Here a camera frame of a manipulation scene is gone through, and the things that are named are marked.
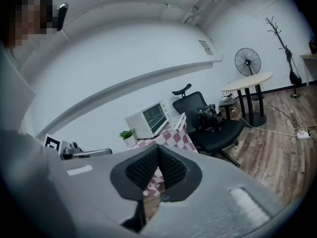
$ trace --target ceiling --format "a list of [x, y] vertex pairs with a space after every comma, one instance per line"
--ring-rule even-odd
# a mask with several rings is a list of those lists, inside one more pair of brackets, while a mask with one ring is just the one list
[[94, 27], [126, 20], [174, 21], [198, 26], [222, 0], [53, 0], [69, 4], [62, 31], [48, 35], [39, 44], [28, 42], [13, 50], [17, 67], [28, 78], [40, 60], [54, 54], [60, 45]]

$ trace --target fan grille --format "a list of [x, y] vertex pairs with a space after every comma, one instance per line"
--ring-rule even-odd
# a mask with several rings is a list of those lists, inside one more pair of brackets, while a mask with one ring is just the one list
[[257, 74], [261, 68], [259, 55], [252, 49], [240, 49], [234, 59], [237, 70], [244, 76]]

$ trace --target baseboard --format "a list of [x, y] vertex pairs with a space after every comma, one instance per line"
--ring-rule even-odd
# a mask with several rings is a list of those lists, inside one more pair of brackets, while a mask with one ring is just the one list
[[[316, 85], [316, 84], [317, 84], [317, 80], [309, 82], [309, 85]], [[306, 83], [301, 83], [301, 85], [298, 86], [298, 87], [303, 87], [303, 86], [306, 86]], [[284, 91], [284, 90], [293, 89], [293, 88], [294, 88], [294, 86], [290, 85], [290, 86], [285, 86], [285, 87], [281, 87], [281, 88], [276, 88], [276, 89], [271, 89], [271, 90], [267, 90], [267, 91], [262, 91], [262, 93], [263, 94], [274, 93], [274, 92]]]

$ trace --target microwave oven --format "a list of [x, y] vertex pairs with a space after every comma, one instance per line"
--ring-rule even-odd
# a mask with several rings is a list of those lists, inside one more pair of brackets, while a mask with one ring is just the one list
[[139, 112], [125, 118], [130, 129], [137, 139], [153, 138], [159, 134], [170, 118], [164, 102], [142, 109]]

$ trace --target electrical outlet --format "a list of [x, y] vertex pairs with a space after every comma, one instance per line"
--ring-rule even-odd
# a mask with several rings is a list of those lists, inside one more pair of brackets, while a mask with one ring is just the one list
[[298, 139], [308, 139], [308, 138], [311, 138], [308, 134], [308, 132], [306, 131], [300, 131], [297, 133], [297, 138]]

